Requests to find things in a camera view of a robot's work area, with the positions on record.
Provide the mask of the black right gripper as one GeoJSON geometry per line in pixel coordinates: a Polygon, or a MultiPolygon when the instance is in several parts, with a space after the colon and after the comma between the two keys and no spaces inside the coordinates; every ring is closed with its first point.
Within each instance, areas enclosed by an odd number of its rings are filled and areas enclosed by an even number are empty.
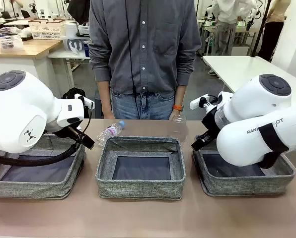
{"type": "Polygon", "coordinates": [[[208,146],[217,138],[220,129],[215,122],[216,112],[217,110],[211,110],[202,119],[202,124],[206,127],[207,131],[196,136],[195,142],[191,145],[194,151],[199,151],[203,147],[208,146]]]}

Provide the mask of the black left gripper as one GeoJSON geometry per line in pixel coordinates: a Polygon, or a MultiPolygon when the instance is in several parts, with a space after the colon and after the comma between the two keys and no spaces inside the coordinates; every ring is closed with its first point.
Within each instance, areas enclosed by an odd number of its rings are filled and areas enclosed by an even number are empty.
{"type": "Polygon", "coordinates": [[[95,145],[95,141],[92,140],[87,134],[71,125],[54,132],[54,135],[59,138],[70,138],[88,149],[92,149],[95,145]]]}

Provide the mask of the person's left hand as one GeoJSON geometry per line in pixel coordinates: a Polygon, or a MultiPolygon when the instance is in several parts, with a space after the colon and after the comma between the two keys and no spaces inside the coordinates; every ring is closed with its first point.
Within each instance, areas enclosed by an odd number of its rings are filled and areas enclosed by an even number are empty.
{"type": "Polygon", "coordinates": [[[182,112],[178,110],[173,110],[169,117],[169,120],[176,123],[184,123],[186,121],[186,118],[182,112]]]}

